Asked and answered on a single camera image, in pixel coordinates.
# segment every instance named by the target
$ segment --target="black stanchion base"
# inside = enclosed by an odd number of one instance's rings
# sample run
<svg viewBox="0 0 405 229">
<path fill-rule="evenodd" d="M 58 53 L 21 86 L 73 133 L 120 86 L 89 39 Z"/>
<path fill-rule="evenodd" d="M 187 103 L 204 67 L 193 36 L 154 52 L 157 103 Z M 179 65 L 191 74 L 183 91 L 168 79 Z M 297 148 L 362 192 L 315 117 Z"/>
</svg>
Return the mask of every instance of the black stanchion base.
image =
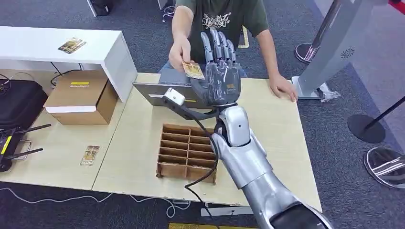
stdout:
<svg viewBox="0 0 405 229">
<path fill-rule="evenodd" d="M 369 129 L 364 128 L 374 119 L 363 114 L 355 114 L 347 120 L 347 126 L 354 136 L 368 143 L 380 143 L 385 139 L 385 129 L 381 123 L 377 122 Z"/>
</svg>

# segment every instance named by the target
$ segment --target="cardboard compartment organizer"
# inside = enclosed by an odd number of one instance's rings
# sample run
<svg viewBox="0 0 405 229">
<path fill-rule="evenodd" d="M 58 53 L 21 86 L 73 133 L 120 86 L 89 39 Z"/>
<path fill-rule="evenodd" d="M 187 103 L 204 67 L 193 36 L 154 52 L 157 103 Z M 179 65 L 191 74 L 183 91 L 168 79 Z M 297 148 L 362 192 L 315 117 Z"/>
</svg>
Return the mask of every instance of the cardboard compartment organizer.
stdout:
<svg viewBox="0 0 405 229">
<path fill-rule="evenodd" d="M 164 124 L 156 176 L 197 180 L 215 163 L 210 139 L 198 127 Z M 215 184 L 216 170 L 204 181 Z"/>
</svg>

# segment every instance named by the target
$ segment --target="laptop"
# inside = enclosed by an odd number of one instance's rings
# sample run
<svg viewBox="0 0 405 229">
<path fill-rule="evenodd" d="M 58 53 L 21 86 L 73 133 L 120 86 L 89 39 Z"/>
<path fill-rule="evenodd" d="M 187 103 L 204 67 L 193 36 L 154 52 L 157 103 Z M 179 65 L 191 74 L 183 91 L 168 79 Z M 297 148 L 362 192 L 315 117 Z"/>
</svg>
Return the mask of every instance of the laptop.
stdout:
<svg viewBox="0 0 405 229">
<path fill-rule="evenodd" d="M 153 106 L 164 106 L 162 98 L 169 88 L 173 88 L 186 97 L 184 104 L 188 108 L 212 109 L 198 98 L 185 73 L 180 73 L 175 69 L 162 70 L 158 84 L 133 83 L 133 85 Z"/>
</svg>

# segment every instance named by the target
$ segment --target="gold card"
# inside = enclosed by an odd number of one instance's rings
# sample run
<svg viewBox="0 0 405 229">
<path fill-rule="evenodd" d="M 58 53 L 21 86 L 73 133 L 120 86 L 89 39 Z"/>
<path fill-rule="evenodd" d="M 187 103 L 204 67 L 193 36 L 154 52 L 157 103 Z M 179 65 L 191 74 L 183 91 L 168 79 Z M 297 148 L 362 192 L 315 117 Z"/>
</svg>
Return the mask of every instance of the gold card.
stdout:
<svg viewBox="0 0 405 229">
<path fill-rule="evenodd" d="M 82 161 L 80 162 L 81 166 L 92 166 L 96 155 L 99 151 L 99 146 L 87 146 L 85 154 L 83 155 Z"/>
<path fill-rule="evenodd" d="M 86 42 L 83 41 L 82 39 L 73 37 L 73 38 L 69 39 L 68 41 L 66 41 L 58 49 L 67 54 L 71 54 L 71 53 L 74 53 L 76 50 L 80 49 L 85 44 L 86 44 Z"/>
<path fill-rule="evenodd" d="M 205 80 L 203 72 L 201 71 L 200 65 L 195 62 L 186 63 L 183 62 L 183 68 L 186 72 L 187 77 L 194 78 L 197 80 Z"/>
</svg>

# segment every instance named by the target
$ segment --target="person's hand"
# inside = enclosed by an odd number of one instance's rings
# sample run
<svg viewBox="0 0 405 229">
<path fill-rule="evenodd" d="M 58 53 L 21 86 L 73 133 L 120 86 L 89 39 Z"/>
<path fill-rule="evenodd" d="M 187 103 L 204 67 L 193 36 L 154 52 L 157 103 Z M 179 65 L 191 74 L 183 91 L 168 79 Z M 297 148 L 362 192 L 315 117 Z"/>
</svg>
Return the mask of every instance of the person's hand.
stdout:
<svg viewBox="0 0 405 229">
<path fill-rule="evenodd" d="M 190 42 L 184 35 L 174 38 L 174 43 L 170 49 L 169 62 L 173 68 L 179 72 L 184 72 L 182 62 L 190 62 Z"/>
<path fill-rule="evenodd" d="M 281 98 L 281 95 L 284 92 L 289 95 L 291 101 L 294 102 L 298 99 L 294 85 L 280 74 L 272 75 L 270 77 L 270 88 L 278 98 Z"/>
</svg>

